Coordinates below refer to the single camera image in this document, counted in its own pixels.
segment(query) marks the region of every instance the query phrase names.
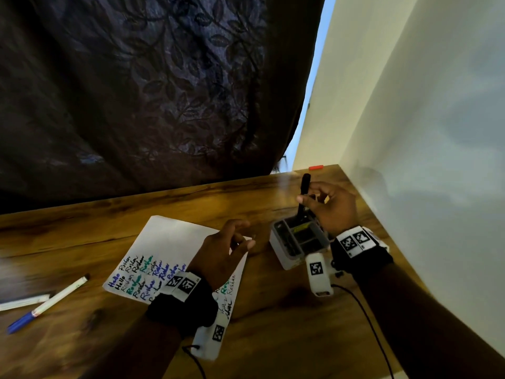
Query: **table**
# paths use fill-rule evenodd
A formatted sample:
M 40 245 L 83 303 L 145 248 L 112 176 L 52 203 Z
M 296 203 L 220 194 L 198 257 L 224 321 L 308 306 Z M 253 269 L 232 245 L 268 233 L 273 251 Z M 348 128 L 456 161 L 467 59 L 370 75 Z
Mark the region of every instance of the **table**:
M 21 331 L 0 333 L 0 378 L 76 378 L 145 311 L 144 304 L 107 293 L 102 284 L 152 215 L 217 229 L 229 218 L 247 218 L 252 226 L 244 235 L 256 235 L 220 356 L 203 362 L 208 378 L 386 376 L 385 361 L 353 298 L 339 291 L 333 298 L 314 297 L 305 265 L 284 271 L 270 247 L 269 224 L 296 212 L 303 172 L 0 216 L 0 300 L 59 291 L 88 272 L 92 277 Z M 337 165 L 312 172 L 312 180 L 338 183 L 357 194 Z M 388 243 L 395 261 L 421 283 L 359 196 L 357 205 L 361 223 Z M 350 276 L 338 283 L 365 304 Z M 31 309 L 0 313 L 0 328 Z M 380 338 L 394 371 L 401 370 Z M 181 351 L 165 374 L 198 377 Z

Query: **paper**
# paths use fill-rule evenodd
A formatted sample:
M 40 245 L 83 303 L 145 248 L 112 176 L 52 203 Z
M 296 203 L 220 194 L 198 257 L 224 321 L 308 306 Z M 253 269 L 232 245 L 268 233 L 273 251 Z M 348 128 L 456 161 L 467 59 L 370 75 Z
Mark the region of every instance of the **paper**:
M 149 304 L 171 277 L 186 270 L 205 237 L 217 232 L 194 223 L 152 216 L 103 287 L 110 293 Z M 213 293 L 228 321 L 246 258 L 247 254 L 230 279 Z

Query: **person's left hand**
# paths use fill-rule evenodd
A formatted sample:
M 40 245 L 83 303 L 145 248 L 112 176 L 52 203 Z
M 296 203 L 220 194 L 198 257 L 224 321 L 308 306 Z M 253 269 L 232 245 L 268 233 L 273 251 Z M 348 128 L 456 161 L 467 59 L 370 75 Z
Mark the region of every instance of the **person's left hand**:
M 246 241 L 240 233 L 236 232 L 249 225 L 249 221 L 241 219 L 226 221 L 220 232 L 205 238 L 204 244 L 201 245 L 186 271 L 205 278 L 212 290 L 223 286 L 244 254 L 256 244 L 255 240 Z

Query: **curtain fold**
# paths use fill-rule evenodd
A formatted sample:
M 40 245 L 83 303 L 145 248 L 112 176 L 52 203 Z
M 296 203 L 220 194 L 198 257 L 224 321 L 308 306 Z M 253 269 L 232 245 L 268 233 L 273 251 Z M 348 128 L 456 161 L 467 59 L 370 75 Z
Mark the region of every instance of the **curtain fold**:
M 1 0 L 0 212 L 268 174 L 324 0 Z

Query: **blue marker cap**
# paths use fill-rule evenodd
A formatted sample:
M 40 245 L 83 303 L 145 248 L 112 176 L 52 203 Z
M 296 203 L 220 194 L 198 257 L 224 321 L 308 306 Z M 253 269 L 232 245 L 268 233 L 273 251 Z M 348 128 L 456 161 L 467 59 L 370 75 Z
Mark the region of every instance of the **blue marker cap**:
M 12 334 L 13 332 L 16 332 L 20 328 L 29 324 L 33 319 L 35 319 L 35 317 L 32 315 L 30 311 L 28 314 L 23 315 L 21 318 L 16 320 L 12 325 L 7 327 L 7 333 Z

